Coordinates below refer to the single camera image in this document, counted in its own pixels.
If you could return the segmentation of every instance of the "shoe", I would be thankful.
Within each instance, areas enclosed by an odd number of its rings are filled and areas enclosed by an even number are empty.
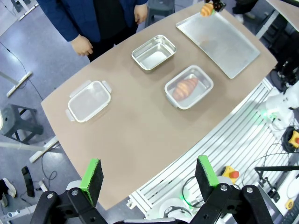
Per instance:
[[[7,199],[6,199],[4,193],[2,194],[1,204],[2,204],[3,207],[7,206]]]
[[[3,178],[2,180],[4,180],[5,185],[8,187],[7,193],[11,197],[15,197],[15,195],[17,194],[17,191],[15,190],[14,186],[6,178]]]
[[[245,13],[244,15],[247,16],[248,18],[252,19],[252,20],[254,20],[256,18],[256,16],[251,12]]]
[[[242,14],[234,14],[234,17],[240,22],[240,23],[244,23],[244,17]]]

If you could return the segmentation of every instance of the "croissant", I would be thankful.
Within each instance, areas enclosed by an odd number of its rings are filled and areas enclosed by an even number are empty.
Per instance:
[[[172,97],[176,101],[181,101],[183,99],[186,99],[188,96],[190,96],[193,93],[195,87],[198,84],[198,81],[199,80],[197,78],[189,78],[180,81],[177,84],[175,90],[173,91]]]
[[[200,14],[202,16],[210,16],[213,12],[214,6],[212,3],[206,3],[202,8]]]

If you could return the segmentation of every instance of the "person's right hand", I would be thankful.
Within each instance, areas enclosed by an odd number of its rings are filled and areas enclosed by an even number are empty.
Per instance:
[[[71,41],[74,51],[80,56],[87,56],[93,53],[93,46],[86,37],[77,36]]]

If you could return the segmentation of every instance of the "metal tray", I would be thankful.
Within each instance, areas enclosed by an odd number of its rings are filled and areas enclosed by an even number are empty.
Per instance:
[[[199,46],[229,78],[236,77],[260,54],[259,50],[219,13],[195,14],[176,27]]]
[[[155,36],[132,52],[133,59],[145,71],[151,71],[173,56],[177,48],[163,35]]]
[[[190,96],[181,101],[176,101],[172,97],[172,93],[177,87],[177,84],[189,78],[197,78],[199,80],[197,86]],[[175,106],[182,110],[187,110],[199,102],[205,95],[207,95],[214,87],[212,79],[197,65],[191,65],[184,71],[175,76],[165,85],[166,97]]]

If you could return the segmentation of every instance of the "bolt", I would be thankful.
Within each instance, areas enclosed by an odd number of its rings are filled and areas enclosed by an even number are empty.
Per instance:
[[[48,199],[50,199],[50,198],[52,198],[52,197],[53,197],[53,194],[52,194],[52,193],[47,195],[47,198],[48,198]]]
[[[248,193],[252,193],[252,192],[253,192],[253,189],[252,189],[252,188],[247,188],[246,191],[247,191]]]
[[[73,190],[72,192],[71,192],[71,195],[73,195],[73,196],[76,196],[78,194],[78,190]]]
[[[223,191],[228,190],[227,186],[225,186],[225,185],[222,185],[222,186],[220,187],[220,189],[223,190]]]

